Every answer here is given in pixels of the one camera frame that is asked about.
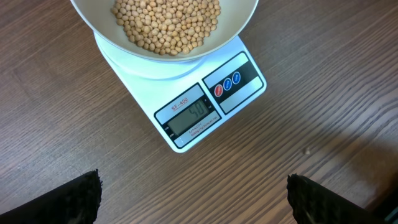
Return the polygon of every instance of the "digital reading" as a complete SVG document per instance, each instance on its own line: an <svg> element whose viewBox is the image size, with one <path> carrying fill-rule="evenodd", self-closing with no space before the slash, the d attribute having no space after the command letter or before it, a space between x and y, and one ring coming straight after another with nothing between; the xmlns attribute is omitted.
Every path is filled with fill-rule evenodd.
<svg viewBox="0 0 398 224"><path fill-rule="evenodd" d="M174 119L169 121L168 126L176 135L180 135L194 123L198 122L208 114L209 110L202 100L189 106L185 111L180 113Z"/></svg>

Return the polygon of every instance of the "white kitchen scale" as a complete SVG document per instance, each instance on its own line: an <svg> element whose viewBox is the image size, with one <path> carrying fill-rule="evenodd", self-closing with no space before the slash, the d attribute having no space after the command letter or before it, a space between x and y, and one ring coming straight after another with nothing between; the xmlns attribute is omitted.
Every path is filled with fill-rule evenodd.
<svg viewBox="0 0 398 224"><path fill-rule="evenodd" d="M129 54L97 34L95 39L106 61L175 152L189 150L267 88L239 37L189 62L156 62Z"/></svg>

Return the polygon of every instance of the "bowl rim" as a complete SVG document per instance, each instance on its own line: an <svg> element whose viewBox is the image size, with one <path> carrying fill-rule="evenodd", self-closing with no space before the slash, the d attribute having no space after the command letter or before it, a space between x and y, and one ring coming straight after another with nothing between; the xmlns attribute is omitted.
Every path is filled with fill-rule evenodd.
<svg viewBox="0 0 398 224"><path fill-rule="evenodd" d="M249 17L246 19L246 21L244 22L243 26L241 28L239 28L239 30L228 40L226 40L224 43L220 44L219 46L208 50L202 54L199 55L195 55L192 57L187 57L187 58L157 58L157 57L150 57L150 56L146 56L146 55L142 55L142 54L138 54L135 52L132 52L128 49L125 49L124 47L119 46L118 44L115 44L113 41L109 40L107 37L105 37L102 33L100 33L97 29L95 29L95 27L86 19L85 16L83 16L83 13L79 10L78 6L76 5L74 0L70 0L73 4L73 7L76 9L77 13L79 14L79 16L86 22L86 24L100 37L102 37L104 40L106 40L107 42L109 42L110 44L112 44L113 46L117 47L118 49L127 52L129 54L133 54L134 56L140 57L140 58L145 58L148 60L153 60L153 61L161 61L161 62L185 62L185 61L189 61L189 60L195 60L198 59L200 57L206 56L208 54L211 54L213 52L215 52L216 50L224 47L226 44L228 44L229 42L231 42L237 35L239 35L242 30L247 26L247 24L249 23L250 19L252 18L254 11L256 11L257 5L259 4L259 0L256 0L256 2L254 3L254 7L249 15Z"/></svg>

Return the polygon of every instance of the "blue button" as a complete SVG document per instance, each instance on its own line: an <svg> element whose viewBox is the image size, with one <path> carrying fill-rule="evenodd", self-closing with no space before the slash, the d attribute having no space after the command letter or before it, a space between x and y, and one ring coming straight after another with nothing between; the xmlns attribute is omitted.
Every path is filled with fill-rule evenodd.
<svg viewBox="0 0 398 224"><path fill-rule="evenodd" d="M232 81L230 78L224 80L224 90L228 91L232 87Z"/></svg>
<svg viewBox="0 0 398 224"><path fill-rule="evenodd" d="M236 85L241 81L241 74L239 72L235 72L232 76L232 82Z"/></svg>

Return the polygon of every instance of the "wood grain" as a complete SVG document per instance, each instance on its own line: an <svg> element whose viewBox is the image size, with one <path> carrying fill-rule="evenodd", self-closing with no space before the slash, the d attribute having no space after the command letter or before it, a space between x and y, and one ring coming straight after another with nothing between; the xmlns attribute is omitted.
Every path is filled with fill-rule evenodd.
<svg viewBox="0 0 398 224"><path fill-rule="evenodd" d="M398 174L398 2L262 0L240 36L267 91L176 154L69 1L1 1L0 213L95 168L96 223L295 223L294 173L371 209Z"/></svg>

